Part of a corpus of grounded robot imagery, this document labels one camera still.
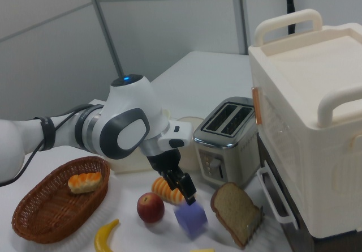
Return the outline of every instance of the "toaster knob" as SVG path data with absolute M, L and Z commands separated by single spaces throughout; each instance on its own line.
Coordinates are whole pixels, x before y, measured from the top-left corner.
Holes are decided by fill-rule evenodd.
M 212 169 L 218 169 L 221 165 L 221 160 L 219 159 L 213 159 L 210 163 L 210 168 Z

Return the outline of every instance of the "purple cube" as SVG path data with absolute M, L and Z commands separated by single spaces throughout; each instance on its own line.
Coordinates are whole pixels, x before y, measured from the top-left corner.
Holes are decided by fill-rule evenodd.
M 208 222 L 204 208 L 197 202 L 190 206 L 187 203 L 183 203 L 174 212 L 177 222 L 192 238 L 199 235 L 204 229 L 204 225 Z

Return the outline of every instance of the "white handle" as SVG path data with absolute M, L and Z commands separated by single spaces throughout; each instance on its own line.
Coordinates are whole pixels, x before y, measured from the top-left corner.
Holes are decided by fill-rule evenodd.
M 311 9 L 296 11 L 290 14 L 265 20 L 261 22 L 255 29 L 254 46 L 255 47 L 262 46 L 264 44 L 264 35 L 269 31 L 286 27 L 290 24 L 301 23 L 309 20 L 312 20 L 313 22 L 314 31 L 322 30 L 323 26 L 322 16 L 318 11 Z
M 318 106 L 318 125 L 328 127 L 332 124 L 333 110 L 347 102 L 362 99 L 362 85 L 335 89 L 323 97 Z
M 273 211 L 273 214 L 275 216 L 275 218 L 277 219 L 277 221 L 281 224 L 287 224 L 287 223 L 293 223 L 295 229 L 298 229 L 298 224 L 296 222 L 296 219 L 294 217 L 294 214 L 292 213 L 292 210 L 290 209 L 289 207 L 289 204 L 287 202 L 287 200 L 285 199 L 284 195 L 283 195 L 283 192 L 281 190 L 281 188 L 279 187 L 278 183 L 277 183 L 277 180 L 275 179 L 273 173 L 271 172 L 269 166 L 268 166 L 268 163 L 265 161 L 265 167 L 262 167 L 260 168 L 257 172 L 256 172 L 258 178 L 259 178 L 259 181 L 260 181 L 260 184 L 261 184 L 261 187 L 265 193 L 265 196 L 270 204 L 270 207 L 272 208 L 271 210 Z M 274 203 L 273 203 L 273 200 L 264 184 L 264 180 L 262 179 L 262 175 L 263 174 L 268 174 L 270 176 L 270 179 L 271 179 L 271 182 L 273 183 L 275 189 L 277 190 L 278 194 L 279 194 L 279 197 L 281 198 L 282 200 L 282 203 L 284 205 L 284 208 L 286 209 L 286 211 L 288 212 L 288 216 L 280 216 L 278 211 L 277 211 L 277 208 L 275 207 Z

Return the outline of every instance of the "toast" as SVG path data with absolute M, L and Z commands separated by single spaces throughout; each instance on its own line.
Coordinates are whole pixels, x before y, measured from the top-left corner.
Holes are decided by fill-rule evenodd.
M 249 195 L 235 183 L 228 182 L 215 191 L 210 205 L 235 243 L 244 249 L 253 233 L 248 232 L 248 225 L 253 224 L 260 215 L 259 208 Z

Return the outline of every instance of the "silver toaster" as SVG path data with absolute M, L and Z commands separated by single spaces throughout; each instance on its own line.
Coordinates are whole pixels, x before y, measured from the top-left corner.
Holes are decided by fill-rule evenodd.
M 260 166 L 253 100 L 231 97 L 219 104 L 193 133 L 204 179 L 244 186 Z

